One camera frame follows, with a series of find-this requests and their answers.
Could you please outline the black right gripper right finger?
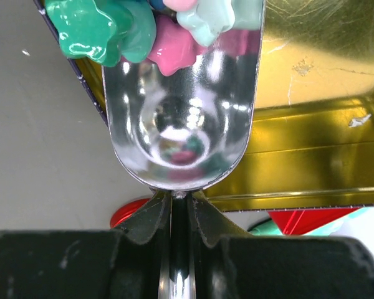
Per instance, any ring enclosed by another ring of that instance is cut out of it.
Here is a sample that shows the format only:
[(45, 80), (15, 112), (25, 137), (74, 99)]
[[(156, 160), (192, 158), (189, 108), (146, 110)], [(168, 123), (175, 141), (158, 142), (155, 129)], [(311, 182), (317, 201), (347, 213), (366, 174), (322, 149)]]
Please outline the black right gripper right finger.
[(374, 298), (374, 258), (348, 237), (254, 236), (186, 200), (196, 298)]

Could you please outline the red round lid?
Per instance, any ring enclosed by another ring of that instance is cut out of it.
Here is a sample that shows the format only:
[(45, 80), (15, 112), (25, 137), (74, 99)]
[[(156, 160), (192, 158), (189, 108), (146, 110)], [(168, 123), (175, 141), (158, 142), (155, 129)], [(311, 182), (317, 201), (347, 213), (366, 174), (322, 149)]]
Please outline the red round lid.
[(141, 208), (141, 206), (146, 204), (149, 200), (150, 198), (137, 199), (117, 209), (110, 219), (110, 228), (113, 229), (123, 221), (130, 218), (134, 212), (139, 210), (139, 208)]

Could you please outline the metal scoop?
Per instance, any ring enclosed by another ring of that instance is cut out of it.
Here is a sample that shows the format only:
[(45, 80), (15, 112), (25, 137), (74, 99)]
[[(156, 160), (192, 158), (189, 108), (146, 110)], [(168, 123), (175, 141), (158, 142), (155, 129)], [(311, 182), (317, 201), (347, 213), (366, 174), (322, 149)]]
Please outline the metal scoop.
[[(154, 17), (191, 9), (167, 1)], [(186, 200), (229, 175), (249, 141), (263, 1), (232, 1), (235, 23), (187, 68), (164, 76), (148, 58), (102, 70), (108, 128), (121, 165), (171, 197), (168, 298), (192, 298)]]

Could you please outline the magenta star candy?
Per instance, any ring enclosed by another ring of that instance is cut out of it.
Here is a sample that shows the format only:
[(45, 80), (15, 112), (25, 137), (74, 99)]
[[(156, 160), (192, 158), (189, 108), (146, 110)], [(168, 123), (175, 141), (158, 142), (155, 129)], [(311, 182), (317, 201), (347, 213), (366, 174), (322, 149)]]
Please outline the magenta star candy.
[(148, 59), (157, 64), (164, 76), (192, 66), (197, 56), (207, 51), (199, 45), (185, 28), (165, 15), (159, 15), (156, 21), (156, 38), (148, 54)]

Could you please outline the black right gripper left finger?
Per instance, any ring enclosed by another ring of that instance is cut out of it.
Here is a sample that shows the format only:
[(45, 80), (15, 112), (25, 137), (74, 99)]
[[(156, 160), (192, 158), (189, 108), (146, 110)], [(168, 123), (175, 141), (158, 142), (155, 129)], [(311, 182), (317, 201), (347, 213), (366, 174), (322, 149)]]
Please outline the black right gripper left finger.
[(171, 197), (107, 230), (0, 230), (0, 298), (168, 298)]

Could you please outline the mint star candy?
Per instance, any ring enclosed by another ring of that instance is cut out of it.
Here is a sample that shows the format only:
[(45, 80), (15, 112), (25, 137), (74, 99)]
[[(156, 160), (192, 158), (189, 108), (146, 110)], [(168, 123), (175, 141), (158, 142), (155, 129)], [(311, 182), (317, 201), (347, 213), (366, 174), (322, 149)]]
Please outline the mint star candy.
[(232, 29), (236, 17), (231, 0), (201, 0), (185, 12), (177, 12), (176, 19), (199, 45), (209, 47), (221, 33)]

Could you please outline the green star candy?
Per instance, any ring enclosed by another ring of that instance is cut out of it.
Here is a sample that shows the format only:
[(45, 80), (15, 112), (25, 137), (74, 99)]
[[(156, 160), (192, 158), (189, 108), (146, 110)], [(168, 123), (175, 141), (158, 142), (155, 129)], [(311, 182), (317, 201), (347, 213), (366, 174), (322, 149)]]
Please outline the green star candy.
[(156, 23), (148, 1), (46, 1), (63, 54), (116, 66), (121, 58), (140, 63), (156, 39)]

